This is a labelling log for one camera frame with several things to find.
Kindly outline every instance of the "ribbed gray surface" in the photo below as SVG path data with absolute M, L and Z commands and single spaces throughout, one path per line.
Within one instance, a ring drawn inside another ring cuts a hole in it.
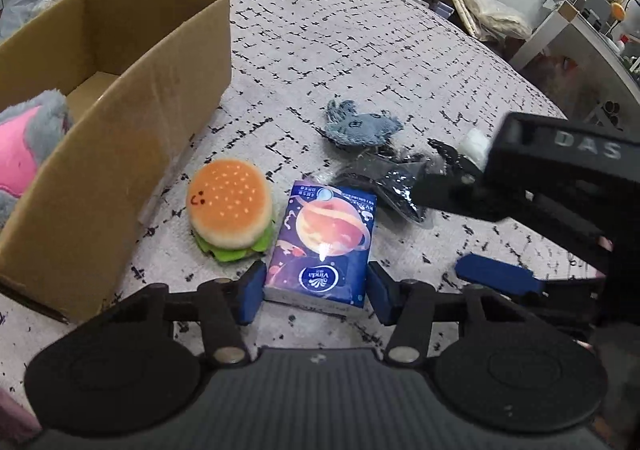
M 372 351 L 267 349 L 221 370 L 197 402 L 154 430 L 111 440 L 48 432 L 33 450 L 603 450 L 587 429 L 526 439 L 458 419 L 412 370 Z

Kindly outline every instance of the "screw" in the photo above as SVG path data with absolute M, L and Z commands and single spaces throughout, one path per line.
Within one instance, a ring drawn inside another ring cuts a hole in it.
M 460 181 L 464 185 L 473 185 L 476 182 L 476 179 L 471 174 L 463 174 Z
M 244 355 L 239 347 L 221 347 L 213 353 L 213 357 L 221 364 L 237 364 L 244 360 Z
M 394 347 L 387 354 L 389 358 L 399 364 L 410 364 L 420 358 L 420 352 L 417 349 L 404 345 Z

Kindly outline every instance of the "smiley face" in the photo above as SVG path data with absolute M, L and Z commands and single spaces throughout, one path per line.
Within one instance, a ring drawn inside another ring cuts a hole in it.
M 192 195 L 190 203 L 192 205 L 204 205 L 206 200 L 204 199 L 204 190 L 198 192 L 198 195 Z

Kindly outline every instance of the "orange bun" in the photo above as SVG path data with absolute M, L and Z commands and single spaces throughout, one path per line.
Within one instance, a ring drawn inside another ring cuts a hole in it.
M 258 168 L 241 159 L 216 159 L 191 179 L 186 199 L 191 225 L 226 250 L 252 246 L 271 222 L 271 190 Z

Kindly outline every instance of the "black circular disc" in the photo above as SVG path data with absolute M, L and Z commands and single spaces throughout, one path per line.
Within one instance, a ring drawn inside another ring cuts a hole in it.
M 34 358 L 27 397 L 40 423 L 71 434 L 149 427 L 185 405 L 200 380 L 195 356 L 144 325 L 111 324 L 63 338 Z
M 434 380 L 465 417 L 514 433 L 551 433 L 594 414 L 607 390 L 597 358 L 527 323 L 491 323 L 438 357 Z

